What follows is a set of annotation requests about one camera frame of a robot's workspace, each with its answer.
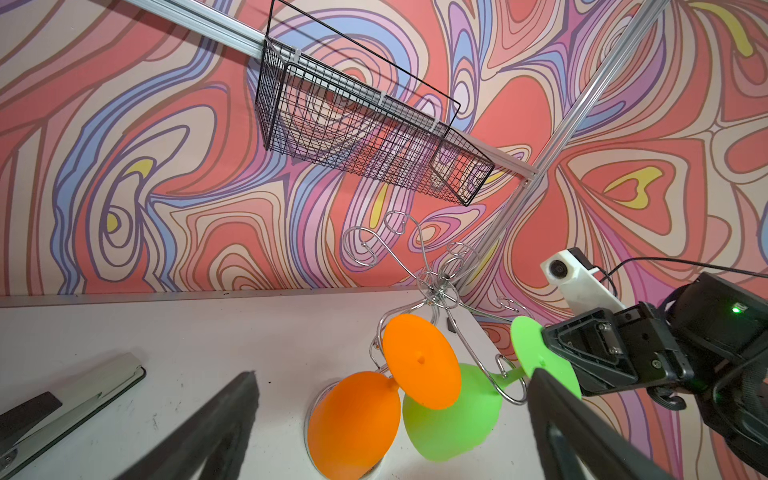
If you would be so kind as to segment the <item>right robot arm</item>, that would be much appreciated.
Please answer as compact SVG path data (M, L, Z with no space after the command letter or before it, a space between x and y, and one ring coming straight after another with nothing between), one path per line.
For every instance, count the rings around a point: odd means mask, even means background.
M767 302L708 272L659 305L627 306L577 248L541 269L571 319L545 328L545 345L575 370L583 395L641 389L659 406L692 395L705 425L761 474L767 472Z

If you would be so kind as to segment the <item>orange wine glass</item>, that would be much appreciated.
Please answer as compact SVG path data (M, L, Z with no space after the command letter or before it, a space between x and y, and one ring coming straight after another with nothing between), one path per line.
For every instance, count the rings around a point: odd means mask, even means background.
M395 316L383 329L380 348L388 374L363 371L344 378L309 417L308 453L327 479L360 479L383 459L400 426L401 393L436 410L459 397L459 362L431 322Z

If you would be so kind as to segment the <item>green plastic wine glass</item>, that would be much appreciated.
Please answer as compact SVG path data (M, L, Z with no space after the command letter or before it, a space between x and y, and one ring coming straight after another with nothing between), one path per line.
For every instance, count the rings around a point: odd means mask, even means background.
M499 420L503 398L498 390L530 378L537 369L548 372L577 398L582 397L571 363L548 349L543 330L530 317L515 318L510 338L520 366L506 374L491 374L494 381L490 382L478 366L461 363L460 393L448 408L431 409L404 397L404 426L422 457L444 462L481 445Z

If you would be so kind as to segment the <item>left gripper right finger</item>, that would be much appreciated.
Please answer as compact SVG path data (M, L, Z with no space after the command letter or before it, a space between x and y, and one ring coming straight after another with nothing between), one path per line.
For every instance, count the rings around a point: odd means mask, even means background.
M534 371L528 411L547 479L669 479L550 373Z

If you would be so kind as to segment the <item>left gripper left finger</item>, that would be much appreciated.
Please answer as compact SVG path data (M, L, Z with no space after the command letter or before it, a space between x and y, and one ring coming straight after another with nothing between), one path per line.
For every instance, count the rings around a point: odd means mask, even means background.
M237 375L121 479L237 479L259 406L256 374Z

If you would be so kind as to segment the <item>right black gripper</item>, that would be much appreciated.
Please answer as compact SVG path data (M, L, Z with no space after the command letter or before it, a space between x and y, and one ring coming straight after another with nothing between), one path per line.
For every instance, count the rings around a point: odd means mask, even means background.
M548 349L570 362L582 394L673 389L694 370L667 321L651 304L596 308L543 330Z

